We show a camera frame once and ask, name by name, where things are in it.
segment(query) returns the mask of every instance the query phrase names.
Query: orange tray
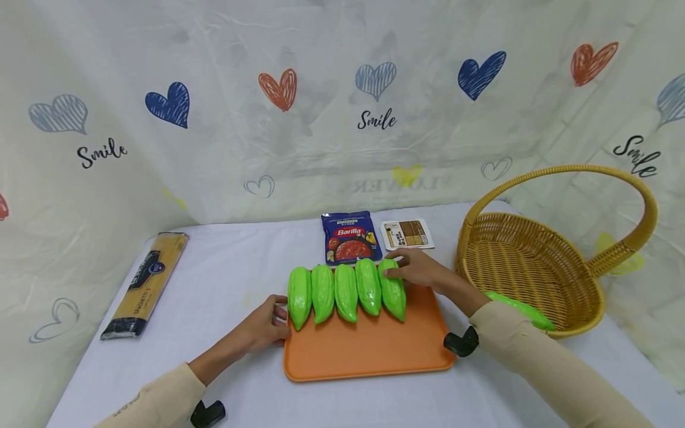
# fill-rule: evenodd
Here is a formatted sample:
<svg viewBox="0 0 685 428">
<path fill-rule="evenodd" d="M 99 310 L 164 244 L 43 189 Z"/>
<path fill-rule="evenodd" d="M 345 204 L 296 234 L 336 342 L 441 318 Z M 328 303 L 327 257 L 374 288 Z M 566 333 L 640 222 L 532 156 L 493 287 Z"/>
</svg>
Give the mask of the orange tray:
<svg viewBox="0 0 685 428">
<path fill-rule="evenodd" d="M 452 367 L 456 356 L 443 347 L 449 330 L 433 290 L 407 284 L 406 293 L 404 323 L 385 307 L 375 317 L 358 305 L 356 324 L 343 320 L 334 310 L 323 324 L 314 325 L 312 313 L 302 329 L 293 329 L 286 341 L 286 376 L 291 381 L 310 382 Z"/>
</svg>

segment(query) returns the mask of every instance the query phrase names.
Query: toy bitter melon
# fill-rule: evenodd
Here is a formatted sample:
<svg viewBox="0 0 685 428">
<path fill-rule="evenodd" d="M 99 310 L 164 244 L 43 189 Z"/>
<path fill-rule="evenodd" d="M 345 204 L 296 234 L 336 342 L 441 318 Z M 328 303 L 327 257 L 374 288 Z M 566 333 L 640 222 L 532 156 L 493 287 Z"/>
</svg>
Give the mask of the toy bitter melon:
<svg viewBox="0 0 685 428">
<path fill-rule="evenodd" d="M 404 283 L 401 278 L 386 278 L 383 271 L 396 268 L 397 262 L 393 259 L 383 259 L 378 265 L 378 278 L 381 281 L 381 294 L 386 309 L 401 322 L 404 322 L 404 313 L 407 308 L 407 294 L 404 291 Z"/>
<path fill-rule="evenodd" d="M 336 268 L 336 306 L 338 315 L 350 323 L 357 322 L 357 280 L 352 266 L 340 264 Z"/>
<path fill-rule="evenodd" d="M 288 317 L 300 331 L 312 309 L 312 274 L 302 266 L 290 272 L 288 282 Z"/>
<path fill-rule="evenodd" d="M 361 259 L 354 267 L 357 271 L 359 302 L 370 315 L 378 316 L 381 313 L 382 299 L 376 264 L 371 259 Z"/>
<path fill-rule="evenodd" d="M 321 324 L 333 313 L 335 290 L 333 271 L 319 264 L 312 269 L 312 304 L 314 305 L 314 324 Z"/>
<path fill-rule="evenodd" d="M 530 318 L 533 325 L 541 330 L 555 331 L 556 327 L 542 312 L 538 311 L 531 305 L 527 305 L 524 302 L 511 299 L 507 296 L 497 294 L 494 291 L 486 291 L 485 295 L 490 297 L 492 300 L 498 300 L 508 305 L 515 307 L 522 315 Z"/>
</svg>

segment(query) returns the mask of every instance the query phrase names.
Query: beige sleeve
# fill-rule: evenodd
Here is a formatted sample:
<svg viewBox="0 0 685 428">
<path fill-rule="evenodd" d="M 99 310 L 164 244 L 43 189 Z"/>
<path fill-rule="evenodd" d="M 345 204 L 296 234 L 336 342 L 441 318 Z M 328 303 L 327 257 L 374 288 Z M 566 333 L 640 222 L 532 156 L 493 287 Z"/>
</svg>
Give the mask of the beige sleeve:
<svg viewBox="0 0 685 428">
<path fill-rule="evenodd" d="M 207 388 L 186 363 L 143 386 L 95 428 L 166 428 L 188 420 Z"/>
<path fill-rule="evenodd" d="M 524 378 L 570 427 L 653 428 L 599 373 L 509 305 L 490 302 L 470 321 L 480 346 Z"/>
</svg>

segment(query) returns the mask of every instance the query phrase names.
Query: barilla logo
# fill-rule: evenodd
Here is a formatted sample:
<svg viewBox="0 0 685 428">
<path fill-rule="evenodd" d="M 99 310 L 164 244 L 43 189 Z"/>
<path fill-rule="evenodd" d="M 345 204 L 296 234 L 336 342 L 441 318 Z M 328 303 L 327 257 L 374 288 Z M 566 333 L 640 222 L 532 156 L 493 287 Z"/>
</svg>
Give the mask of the barilla logo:
<svg viewBox="0 0 685 428">
<path fill-rule="evenodd" d="M 363 233 L 364 230 L 361 227 L 343 227 L 342 229 L 336 230 L 336 236 L 354 236 Z"/>
</svg>

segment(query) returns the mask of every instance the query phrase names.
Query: black clamp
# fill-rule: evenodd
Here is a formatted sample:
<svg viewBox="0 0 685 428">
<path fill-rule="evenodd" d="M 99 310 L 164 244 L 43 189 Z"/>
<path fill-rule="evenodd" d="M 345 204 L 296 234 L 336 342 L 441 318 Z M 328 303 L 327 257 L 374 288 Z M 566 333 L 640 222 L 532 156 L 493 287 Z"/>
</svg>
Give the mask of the black clamp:
<svg viewBox="0 0 685 428">
<path fill-rule="evenodd" d="M 205 403 L 200 401 L 190 415 L 190 423 L 195 428 L 211 428 L 225 417 L 226 409 L 222 402 L 217 400 L 210 407 L 205 407 Z"/>
<path fill-rule="evenodd" d="M 443 346 L 450 352 L 457 354 L 458 357 L 468 357 L 475 351 L 479 343 L 478 333 L 472 325 L 466 329 L 463 338 L 454 333 L 448 333 L 443 340 Z"/>
</svg>

